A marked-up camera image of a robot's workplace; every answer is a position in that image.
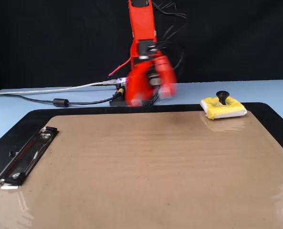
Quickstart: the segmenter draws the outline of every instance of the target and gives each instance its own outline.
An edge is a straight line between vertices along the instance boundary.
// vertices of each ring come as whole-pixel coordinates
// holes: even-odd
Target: light blue table
[[[247,81],[247,82],[213,82],[213,83],[179,83],[178,93],[171,99],[157,101],[155,105],[198,104],[201,99],[214,97],[217,91],[225,90],[239,102],[262,102],[268,104],[283,118],[283,80]],[[36,89],[15,89],[2,91],[31,91]],[[90,87],[78,91],[30,94],[29,98],[53,100],[64,98],[71,102],[91,102],[110,98],[114,86]],[[72,107],[109,106],[109,103],[72,106]],[[39,104],[19,98],[0,96],[0,138],[28,112],[37,109],[58,109],[51,104]]]

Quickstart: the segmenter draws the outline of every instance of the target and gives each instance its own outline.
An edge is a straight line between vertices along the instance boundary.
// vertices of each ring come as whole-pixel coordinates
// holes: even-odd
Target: yellow sponge
[[[243,116],[247,113],[245,107],[237,100],[227,97],[226,105],[219,102],[218,97],[201,100],[201,106],[210,119]]]

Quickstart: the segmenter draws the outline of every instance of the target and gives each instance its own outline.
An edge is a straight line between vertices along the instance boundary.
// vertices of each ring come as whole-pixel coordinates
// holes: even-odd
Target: black knob
[[[219,102],[223,105],[226,105],[226,98],[229,96],[229,93],[226,91],[217,92],[217,97],[219,98]]]

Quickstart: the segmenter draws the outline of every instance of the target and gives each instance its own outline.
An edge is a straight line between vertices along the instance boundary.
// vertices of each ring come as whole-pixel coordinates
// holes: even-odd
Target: white cable
[[[0,92],[1,94],[33,94],[33,93],[53,93],[53,92],[65,92],[68,90],[79,89],[83,87],[90,87],[90,86],[99,86],[99,85],[115,85],[116,80],[108,80],[98,83],[89,83],[86,85],[76,86],[76,87],[68,87],[68,88],[61,88],[61,89],[49,89],[49,90],[38,90],[38,91],[25,91],[25,92]]]

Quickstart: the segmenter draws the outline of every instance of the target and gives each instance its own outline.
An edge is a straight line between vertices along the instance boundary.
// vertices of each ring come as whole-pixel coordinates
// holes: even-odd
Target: red wire
[[[130,57],[125,63],[123,63],[122,65],[118,66],[113,72],[111,72],[111,73],[109,74],[109,76],[112,76],[112,75],[113,75],[115,72],[117,72],[120,68],[122,68],[122,67],[125,66],[127,63],[129,63],[130,60],[131,60],[131,57]]]

